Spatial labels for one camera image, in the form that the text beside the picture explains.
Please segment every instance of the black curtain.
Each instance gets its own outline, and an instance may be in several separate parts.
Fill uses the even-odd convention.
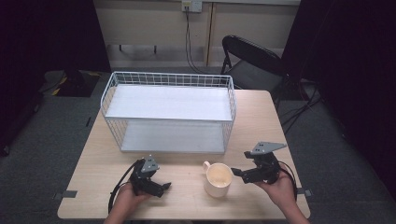
[[[92,0],[2,1],[0,43],[0,150],[46,72],[69,66],[111,72]]]
[[[396,199],[396,1],[302,0],[282,57]]]

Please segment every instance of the black chair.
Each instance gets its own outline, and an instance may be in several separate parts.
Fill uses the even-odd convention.
[[[225,36],[222,46],[225,59],[221,73],[233,78],[236,89],[269,91],[277,110],[289,80],[280,58],[271,50],[236,35]],[[232,65],[230,54],[240,61]]]

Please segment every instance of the basket shelf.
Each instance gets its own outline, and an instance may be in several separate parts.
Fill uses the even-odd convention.
[[[224,153],[236,101],[228,76],[115,72],[101,107],[121,151]]]

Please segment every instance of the power cord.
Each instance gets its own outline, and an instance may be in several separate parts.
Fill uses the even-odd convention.
[[[192,56],[191,56],[191,38],[190,38],[190,15],[189,15],[189,11],[190,8],[189,7],[184,7],[185,12],[186,12],[186,19],[187,19],[187,31],[186,31],[186,55],[187,55],[187,63],[189,64],[190,68],[197,74],[206,74],[206,72],[198,69],[193,60],[192,60]]]
[[[289,172],[283,168],[280,168],[280,170],[290,178],[291,184],[293,186],[294,199],[297,201],[297,191],[298,190],[297,190],[297,183],[296,183],[296,177],[294,176],[294,172],[290,169],[290,167],[285,162],[280,161],[280,163],[284,164],[290,170],[290,172]]]
[[[113,191],[110,193],[110,199],[108,200],[108,213],[110,213],[111,209],[113,208],[114,198],[116,197],[116,194],[119,191],[120,187],[128,183],[128,182],[122,183],[122,180],[125,178],[125,176],[128,175],[128,173],[132,170],[132,168],[134,168],[135,165],[136,162],[134,162],[134,164],[132,164],[131,167],[128,168],[128,170],[120,179],[119,183],[116,185],[116,187],[114,187]]]
[[[316,105],[317,103],[319,103],[321,101],[321,97],[319,97],[316,101],[313,101],[317,91],[318,91],[318,86],[315,86],[315,89],[314,89],[314,92],[312,93],[312,96],[309,98],[308,102],[305,105],[303,105],[302,107],[300,107],[298,109],[293,109],[291,111],[288,111],[287,113],[285,113],[285,114],[280,116],[280,117],[283,117],[283,116],[289,114],[290,112],[295,111],[294,114],[290,118],[288,118],[286,121],[284,121],[281,124],[282,127],[283,127],[284,125],[286,125],[287,123],[289,123],[293,119],[293,122],[288,127],[288,129],[285,131],[285,134],[287,134],[289,132],[290,128],[297,121],[297,119],[305,112],[305,110],[312,108],[312,106]]]

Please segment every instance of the gray carpet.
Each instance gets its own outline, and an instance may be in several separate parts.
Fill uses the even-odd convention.
[[[219,68],[200,69],[219,73]],[[189,67],[116,70],[193,73]],[[102,75],[90,98],[45,93],[38,112],[10,146],[10,155],[0,158],[0,223],[102,223],[61,220],[61,201],[52,198],[67,188],[108,78]],[[43,89],[59,80],[59,72],[47,74],[47,80]],[[280,119],[287,120],[289,111],[302,105],[283,101]],[[313,192],[307,198],[312,223],[396,223],[395,202],[367,161],[342,137],[338,121],[323,103],[305,111],[286,138],[302,184]]]

